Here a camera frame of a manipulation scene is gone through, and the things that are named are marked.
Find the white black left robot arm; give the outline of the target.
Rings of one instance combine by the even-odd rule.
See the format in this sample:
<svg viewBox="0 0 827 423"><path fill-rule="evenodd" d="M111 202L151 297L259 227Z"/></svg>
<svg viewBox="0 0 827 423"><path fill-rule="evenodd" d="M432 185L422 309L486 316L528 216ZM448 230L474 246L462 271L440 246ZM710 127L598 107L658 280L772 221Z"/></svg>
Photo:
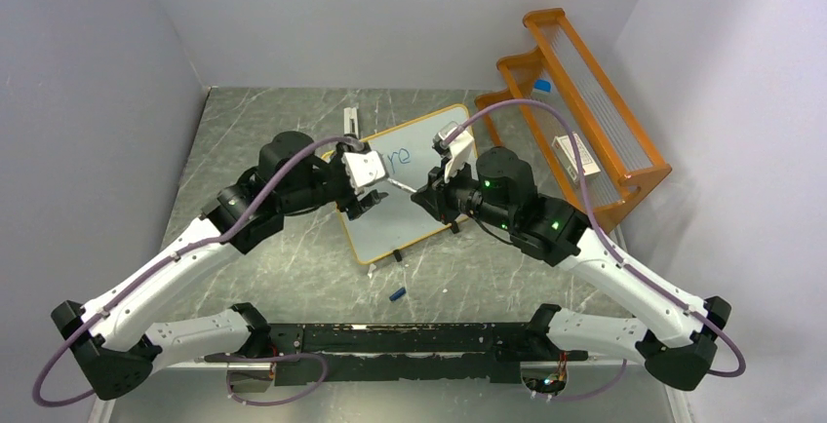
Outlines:
<svg viewBox="0 0 827 423"><path fill-rule="evenodd" d="M128 279L83 303L52 312L93 396L114 400L150 375L182 362L223 355L230 361L275 356L271 328L248 302L195 320L163 322L162 310L189 287L282 231L288 217L327 204L357 218L381 200L381 155L354 135L334 136L331 158L297 131L265 144L254 166L222 189L178 238Z"/></svg>

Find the yellow-framed whiteboard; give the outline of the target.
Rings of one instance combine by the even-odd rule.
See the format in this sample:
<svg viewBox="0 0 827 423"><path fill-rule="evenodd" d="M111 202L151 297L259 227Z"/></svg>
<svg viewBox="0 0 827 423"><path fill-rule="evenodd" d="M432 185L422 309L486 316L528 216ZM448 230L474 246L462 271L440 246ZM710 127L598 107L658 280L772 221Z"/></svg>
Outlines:
<svg viewBox="0 0 827 423"><path fill-rule="evenodd" d="M433 149L433 137L445 126L460 124L469 117L465 105L455 104L369 135L364 141L382 156L390 178L417 189L425 184L431 169L441 163ZM374 188L387 194L380 204L356 220L340 216L358 263L370 264L447 228L414 204L406 191L387 181Z"/></svg>

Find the blue marker cap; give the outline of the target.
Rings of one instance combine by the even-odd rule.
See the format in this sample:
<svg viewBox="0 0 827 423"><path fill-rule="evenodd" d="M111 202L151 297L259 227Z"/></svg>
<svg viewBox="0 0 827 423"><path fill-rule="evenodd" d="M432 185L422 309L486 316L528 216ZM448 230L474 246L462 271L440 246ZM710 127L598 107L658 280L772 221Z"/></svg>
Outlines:
<svg viewBox="0 0 827 423"><path fill-rule="evenodd" d="M391 302L395 302L395 301L401 299L406 293L407 293L407 290L405 288L399 288L396 291L394 291L392 294L389 295L389 300Z"/></svg>

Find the white blue whiteboard marker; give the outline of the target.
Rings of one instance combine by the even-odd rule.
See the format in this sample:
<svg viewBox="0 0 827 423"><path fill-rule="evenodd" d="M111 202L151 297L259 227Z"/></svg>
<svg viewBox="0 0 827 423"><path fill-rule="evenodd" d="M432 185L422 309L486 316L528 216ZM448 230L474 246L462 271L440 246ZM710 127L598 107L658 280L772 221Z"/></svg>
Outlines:
<svg viewBox="0 0 827 423"><path fill-rule="evenodd" d="M402 191L404 191L404 192L406 192L406 193L409 193L409 194L414 194L414 193L416 192L416 189L415 189L415 188L413 188L413 187L409 186L408 184L405 184L405 183L403 183L403 182L400 182L400 181L398 181L398 180L396 180L396 179L393 179L393 178L387 178L387 179L386 179L386 182L387 182L388 184L392 185L393 187L395 187L395 188L397 188L397 189L400 189L400 190L402 190Z"/></svg>

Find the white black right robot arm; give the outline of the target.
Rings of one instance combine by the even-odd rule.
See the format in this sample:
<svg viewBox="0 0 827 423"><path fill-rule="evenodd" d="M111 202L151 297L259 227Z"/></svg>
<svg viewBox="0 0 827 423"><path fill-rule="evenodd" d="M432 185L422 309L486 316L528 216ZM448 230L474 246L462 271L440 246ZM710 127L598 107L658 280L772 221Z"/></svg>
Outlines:
<svg viewBox="0 0 827 423"><path fill-rule="evenodd" d="M504 147L486 151L453 176L447 172L446 165L433 168L412 202L443 224L466 215L505 231L523 255L589 283L631 314L610 318L543 304L526 334L535 357L591 352L625 359L682 391L713 374L716 341L731 312L723 298L701 298L651 272L583 211L540 193L530 164Z"/></svg>

